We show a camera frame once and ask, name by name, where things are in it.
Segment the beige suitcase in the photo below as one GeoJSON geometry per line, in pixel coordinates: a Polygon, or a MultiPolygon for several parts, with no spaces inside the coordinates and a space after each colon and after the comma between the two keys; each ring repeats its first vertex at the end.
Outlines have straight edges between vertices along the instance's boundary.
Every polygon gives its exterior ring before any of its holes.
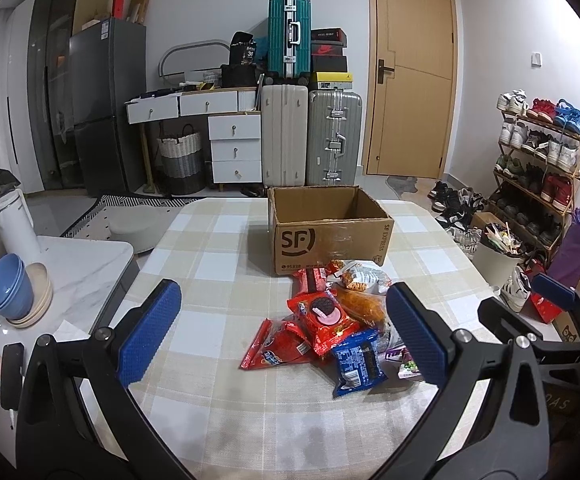
{"type": "Polygon", "coordinates": [[[266,188],[305,184],[307,100],[304,86],[273,84],[262,89],[262,178],[266,188]]]}

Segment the white kettle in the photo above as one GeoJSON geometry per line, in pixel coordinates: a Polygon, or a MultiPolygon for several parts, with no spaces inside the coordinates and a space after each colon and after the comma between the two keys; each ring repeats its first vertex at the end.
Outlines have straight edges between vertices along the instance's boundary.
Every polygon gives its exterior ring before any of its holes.
{"type": "Polygon", "coordinates": [[[0,198],[0,238],[8,254],[16,254],[26,266],[40,262],[42,250],[20,188],[0,198]]]}

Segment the woven laundry basket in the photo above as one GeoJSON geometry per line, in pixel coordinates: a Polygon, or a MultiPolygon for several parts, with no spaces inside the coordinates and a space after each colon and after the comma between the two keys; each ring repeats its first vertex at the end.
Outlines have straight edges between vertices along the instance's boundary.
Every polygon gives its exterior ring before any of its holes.
{"type": "Polygon", "coordinates": [[[176,136],[158,137],[166,189],[172,195],[189,195],[205,187],[201,133],[185,124],[176,136]]]}

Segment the blue oreo snack pack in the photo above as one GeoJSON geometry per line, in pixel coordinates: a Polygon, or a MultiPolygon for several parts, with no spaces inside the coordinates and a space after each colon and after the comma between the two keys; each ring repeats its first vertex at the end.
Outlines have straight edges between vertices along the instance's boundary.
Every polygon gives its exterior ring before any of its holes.
{"type": "Polygon", "coordinates": [[[379,364],[378,342],[378,330],[368,328],[348,336],[331,349],[338,372],[338,384],[333,390],[335,398],[375,388],[388,379],[379,364]]]}

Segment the red oreo snack pack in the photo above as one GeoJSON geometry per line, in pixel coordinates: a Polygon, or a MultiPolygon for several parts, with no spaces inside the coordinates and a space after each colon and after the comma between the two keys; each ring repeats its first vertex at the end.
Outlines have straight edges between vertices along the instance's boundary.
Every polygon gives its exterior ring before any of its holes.
{"type": "Polygon", "coordinates": [[[337,344],[362,330],[362,324],[345,312],[328,289],[296,295],[287,301],[287,306],[306,330],[318,356],[324,356],[337,344]]]}

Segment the wooden shoe rack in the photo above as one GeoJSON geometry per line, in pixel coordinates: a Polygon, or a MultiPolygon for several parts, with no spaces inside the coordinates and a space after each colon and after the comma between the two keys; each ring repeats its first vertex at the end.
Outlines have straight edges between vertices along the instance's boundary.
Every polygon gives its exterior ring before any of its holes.
{"type": "Polygon", "coordinates": [[[554,260],[580,187],[580,136],[534,116],[503,112],[488,210],[531,252],[554,260]]]}

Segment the stack of shoe boxes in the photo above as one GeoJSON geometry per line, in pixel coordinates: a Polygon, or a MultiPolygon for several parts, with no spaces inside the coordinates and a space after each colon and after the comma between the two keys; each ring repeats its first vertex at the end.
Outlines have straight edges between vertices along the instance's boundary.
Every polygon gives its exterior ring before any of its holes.
{"type": "Polygon", "coordinates": [[[340,28],[318,28],[311,31],[312,90],[353,89],[353,75],[348,70],[345,49],[348,36],[340,28]]]}

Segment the white sneaker on floor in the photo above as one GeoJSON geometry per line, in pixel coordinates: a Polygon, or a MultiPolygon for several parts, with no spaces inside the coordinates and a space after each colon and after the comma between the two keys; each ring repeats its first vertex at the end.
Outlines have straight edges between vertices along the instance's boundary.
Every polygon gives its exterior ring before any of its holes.
{"type": "Polygon", "coordinates": [[[531,284],[520,266],[515,266],[508,280],[503,284],[500,294],[514,312],[519,313],[531,296],[531,284]]]}

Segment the blue bowls stack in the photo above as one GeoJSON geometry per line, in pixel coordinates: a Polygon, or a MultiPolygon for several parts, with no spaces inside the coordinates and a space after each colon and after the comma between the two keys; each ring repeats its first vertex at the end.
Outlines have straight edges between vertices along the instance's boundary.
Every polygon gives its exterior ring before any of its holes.
{"type": "Polygon", "coordinates": [[[15,254],[0,258],[0,315],[18,320],[30,312],[34,301],[32,283],[24,262],[15,254]]]}

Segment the silver grey suitcase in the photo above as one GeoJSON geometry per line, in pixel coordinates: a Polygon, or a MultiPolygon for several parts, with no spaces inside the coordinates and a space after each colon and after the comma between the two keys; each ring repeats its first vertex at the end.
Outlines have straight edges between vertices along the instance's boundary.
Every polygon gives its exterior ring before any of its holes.
{"type": "Polygon", "coordinates": [[[363,100],[351,91],[314,90],[308,96],[307,185],[354,184],[363,100]]]}

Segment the SF cardboard box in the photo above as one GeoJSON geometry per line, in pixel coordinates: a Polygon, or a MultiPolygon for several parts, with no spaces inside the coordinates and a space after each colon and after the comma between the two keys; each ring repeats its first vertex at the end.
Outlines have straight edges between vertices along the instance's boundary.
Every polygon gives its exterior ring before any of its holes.
{"type": "Polygon", "coordinates": [[[277,275],[333,260],[384,263],[394,220],[359,186],[270,188],[267,203],[277,275]]]}

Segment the white drawer desk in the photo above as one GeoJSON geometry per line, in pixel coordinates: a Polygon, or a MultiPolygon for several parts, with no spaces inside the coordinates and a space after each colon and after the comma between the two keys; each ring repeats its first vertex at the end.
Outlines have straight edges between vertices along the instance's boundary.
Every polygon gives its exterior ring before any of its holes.
{"type": "Polygon", "coordinates": [[[168,93],[133,98],[126,103],[128,122],[178,118],[206,120],[211,169],[216,184],[262,182],[261,112],[256,108],[255,88],[228,88],[168,93]]]}

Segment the wooden door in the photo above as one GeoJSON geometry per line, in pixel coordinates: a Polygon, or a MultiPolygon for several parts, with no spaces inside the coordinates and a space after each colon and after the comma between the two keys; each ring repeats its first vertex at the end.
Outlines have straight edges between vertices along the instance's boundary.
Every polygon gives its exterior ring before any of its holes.
{"type": "Polygon", "coordinates": [[[366,174],[438,178],[457,90],[455,0],[370,0],[366,174]]]}

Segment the white side table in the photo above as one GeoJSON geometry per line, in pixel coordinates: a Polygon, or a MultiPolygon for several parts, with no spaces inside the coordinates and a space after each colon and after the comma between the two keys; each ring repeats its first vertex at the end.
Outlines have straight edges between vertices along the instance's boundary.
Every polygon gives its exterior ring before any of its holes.
{"type": "MultiPolygon", "coordinates": [[[[50,236],[38,240],[54,296],[40,321],[24,330],[16,330],[0,317],[0,355],[6,344],[20,342],[28,359],[40,335],[62,333],[66,324],[79,334],[108,325],[138,274],[131,244],[50,236]]],[[[16,462],[16,428],[1,406],[0,454],[10,464],[16,462]]]]}

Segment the red snack bag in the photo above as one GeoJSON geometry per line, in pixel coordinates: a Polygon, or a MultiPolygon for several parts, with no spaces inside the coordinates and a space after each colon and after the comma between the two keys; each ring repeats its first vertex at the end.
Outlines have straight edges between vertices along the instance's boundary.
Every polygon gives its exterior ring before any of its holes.
{"type": "Polygon", "coordinates": [[[266,318],[258,328],[240,368],[264,370],[281,365],[304,364],[315,361],[316,353],[307,333],[293,316],[266,318]]]}

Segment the black bag on desk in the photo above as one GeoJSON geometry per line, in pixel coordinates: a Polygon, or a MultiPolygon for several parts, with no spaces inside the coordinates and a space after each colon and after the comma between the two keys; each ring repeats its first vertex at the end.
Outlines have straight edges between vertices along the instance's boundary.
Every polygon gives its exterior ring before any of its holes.
{"type": "Polygon", "coordinates": [[[229,58],[220,66],[223,88],[255,87],[260,68],[256,62],[258,44],[250,32],[235,32],[229,45],[229,58]]]}

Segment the small red oreo pack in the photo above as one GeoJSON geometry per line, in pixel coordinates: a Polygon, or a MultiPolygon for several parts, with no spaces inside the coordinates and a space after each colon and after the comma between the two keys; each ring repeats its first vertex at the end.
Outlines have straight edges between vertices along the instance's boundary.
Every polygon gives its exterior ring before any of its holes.
{"type": "Polygon", "coordinates": [[[292,274],[292,278],[296,280],[296,294],[304,295],[312,292],[323,292],[328,287],[327,276],[325,268],[297,270],[292,274]]]}

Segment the purple silver snack bag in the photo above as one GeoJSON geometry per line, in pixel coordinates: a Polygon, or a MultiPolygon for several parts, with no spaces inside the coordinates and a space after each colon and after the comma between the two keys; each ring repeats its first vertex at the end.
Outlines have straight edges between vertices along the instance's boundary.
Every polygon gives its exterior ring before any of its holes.
{"type": "Polygon", "coordinates": [[[402,337],[390,323],[379,332],[378,362],[386,376],[399,380],[419,380],[420,370],[402,337]]]}

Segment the beige plates stack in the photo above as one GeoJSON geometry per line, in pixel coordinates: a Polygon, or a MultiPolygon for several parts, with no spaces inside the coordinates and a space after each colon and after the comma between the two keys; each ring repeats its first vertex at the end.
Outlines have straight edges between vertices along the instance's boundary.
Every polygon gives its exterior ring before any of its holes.
{"type": "Polygon", "coordinates": [[[46,266],[41,262],[31,263],[25,268],[26,275],[31,281],[33,304],[31,310],[23,318],[7,322],[15,328],[28,328],[36,324],[47,312],[54,298],[54,286],[46,266]]]}

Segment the white trash bin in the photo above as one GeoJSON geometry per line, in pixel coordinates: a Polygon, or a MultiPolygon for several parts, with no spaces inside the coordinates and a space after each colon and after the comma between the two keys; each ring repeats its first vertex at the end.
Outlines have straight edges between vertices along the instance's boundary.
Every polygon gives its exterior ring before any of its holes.
{"type": "Polygon", "coordinates": [[[472,263],[488,284],[502,287],[511,277],[522,256],[522,241],[508,226],[488,223],[482,230],[472,263]]]}

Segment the teal suitcase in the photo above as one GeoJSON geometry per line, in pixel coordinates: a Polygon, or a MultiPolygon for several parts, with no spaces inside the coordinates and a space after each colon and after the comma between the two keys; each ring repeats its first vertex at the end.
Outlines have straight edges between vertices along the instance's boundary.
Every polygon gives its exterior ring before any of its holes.
{"type": "Polygon", "coordinates": [[[307,84],[311,73],[311,28],[311,0],[268,0],[268,78],[307,84]]]}

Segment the dark grey refrigerator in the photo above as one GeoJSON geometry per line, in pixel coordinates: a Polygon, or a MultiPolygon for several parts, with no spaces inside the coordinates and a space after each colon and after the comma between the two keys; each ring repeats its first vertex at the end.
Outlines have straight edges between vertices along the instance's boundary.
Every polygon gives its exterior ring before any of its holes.
{"type": "Polygon", "coordinates": [[[146,90],[146,29],[107,18],[70,40],[75,143],[90,196],[131,193],[146,182],[139,133],[126,103],[146,90]]]}

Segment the white red noodle bag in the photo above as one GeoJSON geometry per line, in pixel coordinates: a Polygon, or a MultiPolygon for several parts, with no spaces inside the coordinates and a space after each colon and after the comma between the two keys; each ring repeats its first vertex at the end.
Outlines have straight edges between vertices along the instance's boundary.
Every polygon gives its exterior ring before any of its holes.
{"type": "Polygon", "coordinates": [[[384,295],[392,285],[390,276],[372,262],[332,260],[326,273],[331,283],[356,292],[384,295]]]}

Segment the bread in clear wrapper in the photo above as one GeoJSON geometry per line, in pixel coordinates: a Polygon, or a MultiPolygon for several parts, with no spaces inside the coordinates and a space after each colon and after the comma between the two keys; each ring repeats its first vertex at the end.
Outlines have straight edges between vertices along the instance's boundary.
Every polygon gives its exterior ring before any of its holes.
{"type": "Polygon", "coordinates": [[[334,285],[330,288],[345,312],[370,327],[383,326],[386,307],[383,296],[366,294],[334,285]]]}

